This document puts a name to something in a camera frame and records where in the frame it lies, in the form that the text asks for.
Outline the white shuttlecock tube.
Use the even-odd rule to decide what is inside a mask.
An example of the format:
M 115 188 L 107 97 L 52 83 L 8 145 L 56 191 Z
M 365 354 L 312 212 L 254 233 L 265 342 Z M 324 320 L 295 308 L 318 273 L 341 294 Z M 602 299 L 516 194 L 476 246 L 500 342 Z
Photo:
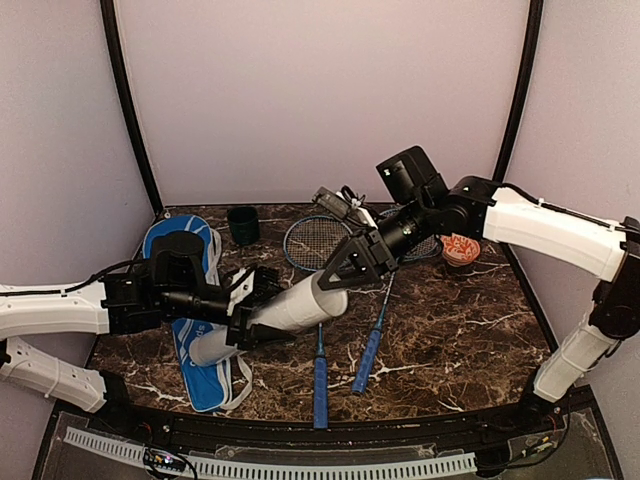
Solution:
M 317 280 L 322 271 L 315 272 L 279 293 L 253 315 L 253 320 L 297 334 L 344 314 L 348 307 L 348 292 L 345 289 L 321 290 Z M 228 346 L 225 341 L 226 333 L 227 327 L 223 326 L 197 337 L 189 346 L 189 356 L 194 364 L 214 365 L 249 350 Z

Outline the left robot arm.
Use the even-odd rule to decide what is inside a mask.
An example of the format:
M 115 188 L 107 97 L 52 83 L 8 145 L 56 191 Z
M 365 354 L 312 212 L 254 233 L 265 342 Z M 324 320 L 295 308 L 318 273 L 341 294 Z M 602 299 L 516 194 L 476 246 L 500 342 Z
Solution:
M 18 290 L 1 288 L 1 378 L 45 397 L 96 414 L 120 436 L 141 427 L 128 404 L 124 380 L 106 371 L 73 366 L 33 348 L 26 335 L 64 332 L 130 335 L 180 318 L 226 327 L 226 344 L 251 350 L 293 335 L 251 324 L 259 308 L 280 293 L 278 274 L 252 265 L 227 283 L 205 279 L 203 239 L 177 231 L 154 240 L 147 259 L 110 266 L 76 285 Z

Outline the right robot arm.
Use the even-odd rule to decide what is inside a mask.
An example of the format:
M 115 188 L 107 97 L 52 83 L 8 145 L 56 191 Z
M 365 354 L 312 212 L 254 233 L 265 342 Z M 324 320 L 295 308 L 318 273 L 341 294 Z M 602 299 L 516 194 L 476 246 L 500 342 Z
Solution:
M 478 176 L 455 186 L 444 179 L 419 146 L 376 167 L 400 210 L 362 226 L 330 255 L 318 281 L 324 290 L 373 284 L 398 268 L 405 256 L 433 235 L 514 245 L 571 264 L 594 275 L 593 308 L 539 367 L 510 413 L 521 434 L 534 432 L 549 405 L 622 341 L 639 332 L 639 223 L 603 220 L 536 199 L 519 187 Z

